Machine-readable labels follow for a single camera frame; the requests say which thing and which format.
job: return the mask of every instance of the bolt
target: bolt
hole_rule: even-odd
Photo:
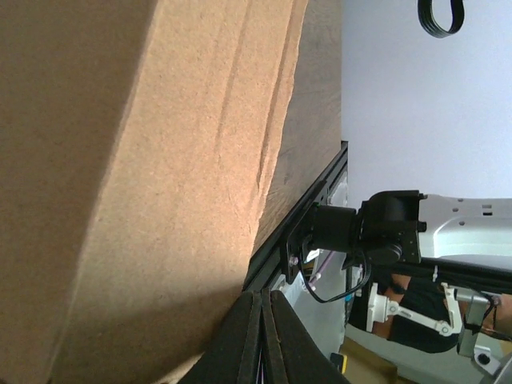
[[[486,354],[480,354],[478,357],[477,357],[477,360],[480,364],[486,366],[487,364],[490,363],[490,358],[489,356],[487,356]]]

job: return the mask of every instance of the black cable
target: black cable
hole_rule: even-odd
[[[456,34],[464,23],[464,3],[462,0],[450,0],[452,23],[449,30],[444,30],[434,19],[432,0],[418,0],[418,17],[423,29],[435,38],[446,38]]]
[[[298,260],[298,265],[297,266],[298,266],[298,270],[300,270],[302,276],[304,276],[304,273],[302,272],[302,261],[300,260],[300,258]],[[361,280],[361,282],[359,284],[357,284],[353,288],[350,288],[348,291],[343,292],[342,294],[339,294],[337,296],[334,296],[333,298],[330,298],[328,300],[324,300],[323,298],[320,298],[313,291],[313,289],[311,288],[309,282],[306,281],[305,279],[304,279],[304,284],[306,285],[306,288],[307,288],[308,292],[311,294],[311,296],[317,302],[320,302],[322,304],[325,304],[325,303],[328,303],[328,302],[335,302],[337,300],[341,300],[342,298],[346,298],[348,295],[353,294],[354,292],[357,292],[358,290],[363,288],[368,283],[368,280],[370,280],[370,276],[371,276],[371,264],[368,263],[365,255],[362,256],[362,268],[363,268],[363,277],[362,277],[362,280]]]

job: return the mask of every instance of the brown cardboard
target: brown cardboard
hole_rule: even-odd
[[[44,383],[58,346],[53,383],[201,352],[245,276],[305,6],[0,6],[1,379]]]

